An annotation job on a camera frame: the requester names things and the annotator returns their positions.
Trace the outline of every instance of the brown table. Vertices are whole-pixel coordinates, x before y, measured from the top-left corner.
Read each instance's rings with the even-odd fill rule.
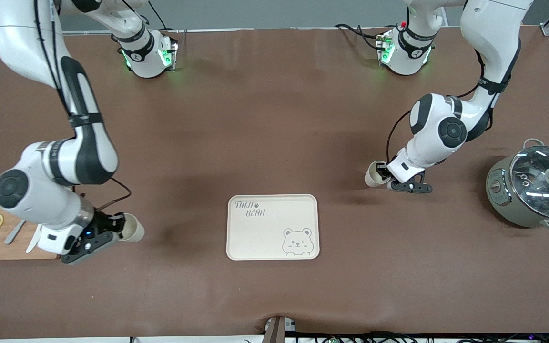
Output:
[[[134,213],[146,235],[75,267],[0,261],[0,338],[255,334],[273,315],[313,332],[549,332],[549,232],[504,222],[484,191],[525,138],[549,144],[549,37],[521,37],[494,127],[428,170],[429,196],[367,189],[363,174],[420,96],[475,84],[459,29],[411,77],[348,31],[179,35],[177,72],[154,80],[128,72],[109,37],[68,37],[133,189],[110,213]],[[0,172],[29,143],[70,135],[54,91],[0,62]],[[403,124],[392,147],[409,138]],[[318,258],[227,258],[227,200],[271,193],[316,196]]]

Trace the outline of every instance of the white tray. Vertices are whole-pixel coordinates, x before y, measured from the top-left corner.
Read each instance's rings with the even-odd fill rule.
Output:
[[[235,261],[316,258],[316,199],[310,194],[232,197],[226,253]]]

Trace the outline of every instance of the bear face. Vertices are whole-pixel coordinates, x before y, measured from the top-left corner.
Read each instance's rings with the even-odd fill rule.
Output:
[[[315,248],[311,240],[311,229],[303,228],[300,232],[295,232],[292,229],[285,229],[283,236],[283,252],[287,256],[292,255],[309,255]]]

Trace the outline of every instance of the electric pot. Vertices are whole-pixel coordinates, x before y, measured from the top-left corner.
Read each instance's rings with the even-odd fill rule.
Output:
[[[530,141],[538,144],[527,147]],[[549,146],[527,139],[523,150],[488,172],[486,193],[505,219],[525,228],[549,228]]]

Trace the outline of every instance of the pot control panel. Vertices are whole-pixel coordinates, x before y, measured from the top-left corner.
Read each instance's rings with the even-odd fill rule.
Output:
[[[505,182],[505,169],[496,169],[486,178],[486,189],[490,199],[499,206],[506,206],[512,202],[512,194]]]

